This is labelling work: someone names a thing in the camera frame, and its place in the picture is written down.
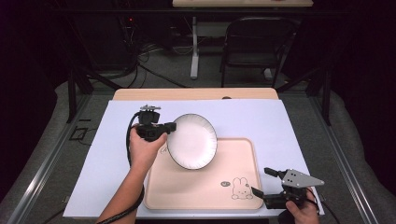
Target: desk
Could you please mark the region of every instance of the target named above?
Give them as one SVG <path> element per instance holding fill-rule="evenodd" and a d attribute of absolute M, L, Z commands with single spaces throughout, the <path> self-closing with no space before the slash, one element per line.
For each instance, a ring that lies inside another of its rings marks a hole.
<path fill-rule="evenodd" d="M 233 99 L 213 100 L 224 96 Z M 286 109 L 273 89 L 118 90 L 103 116 L 64 217 L 92 218 L 100 215 L 129 169 L 125 158 L 125 125 L 135 110 L 145 104 L 163 108 L 160 122 L 171 120 L 178 114 L 197 113 L 211 120 L 219 138 L 249 138 L 255 145 L 257 169 L 266 194 L 282 190 L 278 178 L 263 173 L 266 166 L 277 170 L 292 167 L 309 174 Z M 230 106 L 234 111 L 224 111 Z M 258 109 L 250 111 L 252 106 Z M 255 125 L 262 127 L 259 132 L 252 130 Z M 258 218 L 275 217 L 281 211 L 268 210 L 265 206 L 253 210 L 152 210 L 141 204 L 137 217 Z"/>
<path fill-rule="evenodd" d="M 312 7 L 312 0 L 174 0 L 173 7 Z M 192 62 L 191 62 L 191 79 L 198 78 L 198 34 L 197 19 L 192 18 Z"/>

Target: white plate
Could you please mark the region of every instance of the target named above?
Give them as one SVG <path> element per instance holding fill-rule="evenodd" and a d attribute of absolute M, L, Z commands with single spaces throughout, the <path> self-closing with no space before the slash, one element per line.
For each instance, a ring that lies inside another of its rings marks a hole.
<path fill-rule="evenodd" d="M 178 117 L 175 123 L 177 129 L 168 135 L 167 140 L 175 162 L 190 170 L 208 165 L 218 147 L 218 138 L 210 122 L 202 116 L 186 114 Z"/>

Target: gray carpet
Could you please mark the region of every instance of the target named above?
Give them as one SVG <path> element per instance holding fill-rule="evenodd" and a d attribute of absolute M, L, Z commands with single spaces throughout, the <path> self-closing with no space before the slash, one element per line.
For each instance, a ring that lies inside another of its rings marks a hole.
<path fill-rule="evenodd" d="M 219 48 L 207 47 L 201 49 L 199 76 L 197 80 L 190 79 L 191 56 L 189 54 L 175 54 L 163 50 L 152 51 L 149 56 L 143 55 L 142 63 L 152 71 L 170 77 L 189 87 L 219 87 Z M 244 70 L 244 74 L 255 73 L 253 70 Z M 115 79 L 114 81 L 126 87 L 130 84 L 134 74 Z M 264 78 L 258 74 L 252 77 L 234 76 L 227 80 L 226 87 L 260 87 L 257 82 Z M 47 218 L 57 214 L 65 207 L 64 197 L 71 194 L 77 182 L 79 171 L 82 168 L 85 156 L 89 150 L 88 144 L 94 137 L 101 117 L 106 109 L 108 100 L 113 92 L 101 83 L 92 81 L 96 92 L 90 97 L 88 104 L 83 108 L 76 123 L 77 128 L 88 128 L 89 131 L 83 140 L 67 140 L 62 144 L 61 155 L 50 173 L 44 188 L 38 195 L 33 207 L 26 217 L 26 223 L 43 223 Z M 155 77 L 138 69 L 138 77 L 132 88 L 177 88 L 162 78 Z M 332 144 L 326 134 L 320 117 L 315 113 L 313 99 L 305 97 L 298 92 L 303 90 L 301 84 L 287 93 L 280 94 L 290 116 L 290 121 L 296 133 L 301 150 L 311 175 L 323 179 L 326 185 L 318 187 L 318 193 L 327 199 L 326 203 L 334 211 L 341 223 L 363 223 L 358 206 L 350 194 L 350 189 L 343 178 L 336 160 L 334 159 Z M 68 116 L 68 102 L 66 84 L 57 89 L 58 104 L 53 117 L 43 133 L 40 143 L 34 154 L 26 164 L 20 178 L 7 197 L 0 204 L 0 223 L 7 223 L 12 212 L 19 204 L 24 192 L 33 180 L 46 156 L 58 144 Z M 370 167 L 365 163 L 359 135 L 354 128 L 342 100 L 332 94 L 331 100 L 332 129 L 345 151 L 353 167 L 354 173 L 367 195 L 367 200 L 372 206 L 379 223 L 396 223 L 395 197 L 388 193 L 377 181 Z M 325 209 L 326 215 L 320 218 L 321 223 L 335 223 L 335 220 Z M 50 223 L 93 223 L 93 220 L 74 220 L 63 218 L 62 214 L 56 216 Z"/>

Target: human hand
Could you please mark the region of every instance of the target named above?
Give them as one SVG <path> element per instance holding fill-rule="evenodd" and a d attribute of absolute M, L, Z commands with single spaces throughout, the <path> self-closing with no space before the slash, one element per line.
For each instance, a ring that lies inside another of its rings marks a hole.
<path fill-rule="evenodd" d="M 166 142 L 167 134 L 163 133 L 157 140 L 148 142 L 136 132 L 136 125 L 130 132 L 131 168 L 148 172 L 157 157 L 158 149 Z"/>
<path fill-rule="evenodd" d="M 306 191 L 306 197 L 315 201 L 315 197 L 312 193 L 312 189 Z M 319 224 L 319 217 L 317 213 L 317 208 L 314 204 L 305 202 L 301 208 L 297 207 L 297 205 L 292 201 L 286 202 L 286 207 L 294 216 L 295 224 Z"/>

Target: black chair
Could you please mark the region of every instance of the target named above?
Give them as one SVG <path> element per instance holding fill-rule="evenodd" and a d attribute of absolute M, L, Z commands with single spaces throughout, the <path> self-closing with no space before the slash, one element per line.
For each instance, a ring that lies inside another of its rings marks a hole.
<path fill-rule="evenodd" d="M 275 68 L 271 87 L 276 84 L 286 43 L 296 27 L 283 18 L 245 17 L 227 28 L 220 72 L 224 87 L 225 69 L 229 67 Z"/>

